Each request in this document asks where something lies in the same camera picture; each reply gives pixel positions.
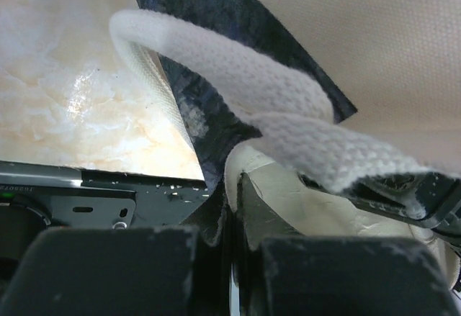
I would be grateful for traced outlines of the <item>cream canvas tote bag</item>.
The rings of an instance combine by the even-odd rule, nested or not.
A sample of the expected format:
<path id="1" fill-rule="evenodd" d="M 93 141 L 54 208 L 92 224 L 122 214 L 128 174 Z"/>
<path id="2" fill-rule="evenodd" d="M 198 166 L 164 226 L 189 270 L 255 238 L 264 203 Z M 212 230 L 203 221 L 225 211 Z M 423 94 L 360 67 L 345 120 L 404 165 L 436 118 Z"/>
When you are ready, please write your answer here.
<path id="1" fill-rule="evenodd" d="M 458 252 L 436 230 L 408 223 L 454 181 L 341 128 L 354 105 L 260 1 L 136 2 L 109 21 L 115 49 L 233 211 L 248 176 L 302 235 L 418 240 L 449 288 L 460 288 Z"/>

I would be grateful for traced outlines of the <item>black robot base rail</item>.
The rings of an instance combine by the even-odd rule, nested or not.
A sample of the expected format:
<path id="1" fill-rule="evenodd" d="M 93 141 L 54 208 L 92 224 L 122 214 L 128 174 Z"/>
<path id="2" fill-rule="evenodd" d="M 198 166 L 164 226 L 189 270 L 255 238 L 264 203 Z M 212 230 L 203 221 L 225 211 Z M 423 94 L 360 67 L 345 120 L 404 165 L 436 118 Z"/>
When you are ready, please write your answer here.
<path id="1" fill-rule="evenodd" d="M 48 227 L 178 225 L 209 197 L 203 181 L 1 162 L 1 259 L 17 262 Z"/>

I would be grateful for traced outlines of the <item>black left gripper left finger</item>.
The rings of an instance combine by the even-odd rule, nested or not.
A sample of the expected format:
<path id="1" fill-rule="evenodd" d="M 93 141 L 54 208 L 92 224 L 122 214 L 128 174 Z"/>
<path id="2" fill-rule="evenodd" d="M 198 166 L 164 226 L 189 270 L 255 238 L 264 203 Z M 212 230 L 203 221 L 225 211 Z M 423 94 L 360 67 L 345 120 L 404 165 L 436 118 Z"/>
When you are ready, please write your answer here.
<path id="1" fill-rule="evenodd" d="M 228 209 L 210 197 L 176 226 L 47 229 L 6 208 L 8 315 L 228 315 Z"/>

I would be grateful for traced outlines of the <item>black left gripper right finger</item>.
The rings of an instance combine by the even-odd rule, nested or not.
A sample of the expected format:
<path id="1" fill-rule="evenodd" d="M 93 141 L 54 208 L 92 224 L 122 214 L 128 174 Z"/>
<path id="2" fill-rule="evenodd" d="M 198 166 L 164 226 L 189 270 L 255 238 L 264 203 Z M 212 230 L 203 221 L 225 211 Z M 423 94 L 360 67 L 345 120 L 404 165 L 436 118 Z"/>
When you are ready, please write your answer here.
<path id="1" fill-rule="evenodd" d="M 308 237 L 248 176 L 238 186 L 236 279 L 242 315 L 456 315 L 436 259 L 404 238 Z"/>

